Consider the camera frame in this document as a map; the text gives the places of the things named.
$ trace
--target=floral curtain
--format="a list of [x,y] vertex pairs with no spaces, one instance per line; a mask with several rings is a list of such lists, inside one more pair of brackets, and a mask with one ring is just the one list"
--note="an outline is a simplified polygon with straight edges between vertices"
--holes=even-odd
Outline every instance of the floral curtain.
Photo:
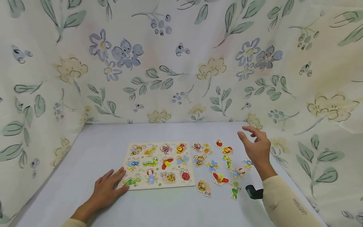
[[83,125],[206,121],[266,131],[328,226],[363,225],[363,2],[1,6],[1,226]]

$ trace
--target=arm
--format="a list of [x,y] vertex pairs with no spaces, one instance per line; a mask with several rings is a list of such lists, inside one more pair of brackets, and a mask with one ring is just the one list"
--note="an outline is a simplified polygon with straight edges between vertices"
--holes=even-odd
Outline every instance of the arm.
[[253,127],[242,127],[256,137],[254,143],[239,131],[237,134],[245,146],[246,153],[254,163],[264,187],[263,203],[266,212],[276,227],[321,227],[318,220],[302,204],[294,191],[277,175],[270,163],[271,142],[262,132]]
[[118,197],[128,191],[130,188],[128,185],[114,190],[114,185],[122,180],[126,170],[122,167],[114,175],[112,175],[112,173],[113,169],[96,181],[92,196],[83,205],[77,208],[72,217],[70,217],[70,219],[61,227],[86,227],[86,223],[94,213],[99,209],[111,205]]

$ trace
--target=beige sleeve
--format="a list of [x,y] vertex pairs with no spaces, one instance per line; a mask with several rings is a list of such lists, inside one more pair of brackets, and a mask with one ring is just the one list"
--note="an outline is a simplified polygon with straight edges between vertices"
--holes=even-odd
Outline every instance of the beige sleeve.
[[270,177],[262,185],[262,201],[276,227],[322,227],[281,177]]
[[70,218],[61,227],[86,227],[86,224]]

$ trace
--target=cartoon grasshopper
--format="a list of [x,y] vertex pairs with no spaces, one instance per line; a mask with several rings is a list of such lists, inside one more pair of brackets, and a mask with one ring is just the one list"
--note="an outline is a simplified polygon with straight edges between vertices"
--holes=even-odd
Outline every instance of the cartoon grasshopper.
[[140,183],[141,182],[141,176],[140,174],[135,174],[135,178],[129,178],[127,181],[123,181],[122,182],[122,186],[125,186],[125,185],[134,185],[134,187],[137,186],[137,183]]

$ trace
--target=right hand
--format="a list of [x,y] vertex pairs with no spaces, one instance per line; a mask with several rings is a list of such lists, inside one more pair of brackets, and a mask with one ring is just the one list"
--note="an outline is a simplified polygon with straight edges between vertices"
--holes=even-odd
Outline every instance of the right hand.
[[252,143],[249,141],[246,134],[241,131],[237,132],[238,137],[245,146],[247,156],[251,159],[254,165],[270,165],[271,142],[267,138],[266,133],[251,126],[242,126],[242,129],[252,133],[251,137],[256,137],[254,143]]

